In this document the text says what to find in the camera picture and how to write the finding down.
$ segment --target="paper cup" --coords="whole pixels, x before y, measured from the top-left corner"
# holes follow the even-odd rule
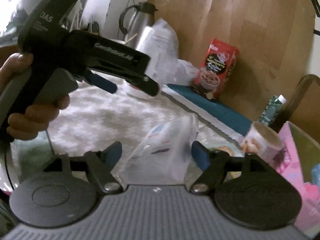
[[[256,153],[265,162],[270,163],[283,148],[283,144],[271,128],[263,123],[253,122],[240,148],[244,153]]]

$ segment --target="white cap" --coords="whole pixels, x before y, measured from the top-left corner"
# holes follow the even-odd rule
[[[279,95],[278,100],[284,105],[287,101],[287,99],[284,98],[283,95]]]

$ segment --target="teal mat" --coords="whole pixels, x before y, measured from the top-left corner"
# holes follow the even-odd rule
[[[168,87],[176,91],[195,105],[204,109],[209,114],[217,118],[220,122],[223,122],[226,126],[230,127],[237,133],[245,136],[249,131],[252,122],[242,114],[226,106],[224,103],[219,101],[210,102],[202,96],[193,92],[189,87],[178,85],[168,85]]]

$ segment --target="cardboard box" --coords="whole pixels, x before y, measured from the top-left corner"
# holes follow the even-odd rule
[[[176,31],[179,57],[201,67],[213,38],[240,51],[220,100],[252,121],[273,95],[290,99],[313,41],[311,0],[148,0]]]

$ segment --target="black suction cup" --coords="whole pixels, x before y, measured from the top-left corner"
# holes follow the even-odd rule
[[[23,223],[41,228],[62,227],[84,217],[96,203],[88,182],[65,172],[43,172],[12,193],[10,207]]]
[[[301,197],[295,188],[267,172],[250,172],[223,183],[214,200],[233,222],[256,230],[292,224],[301,208]]]

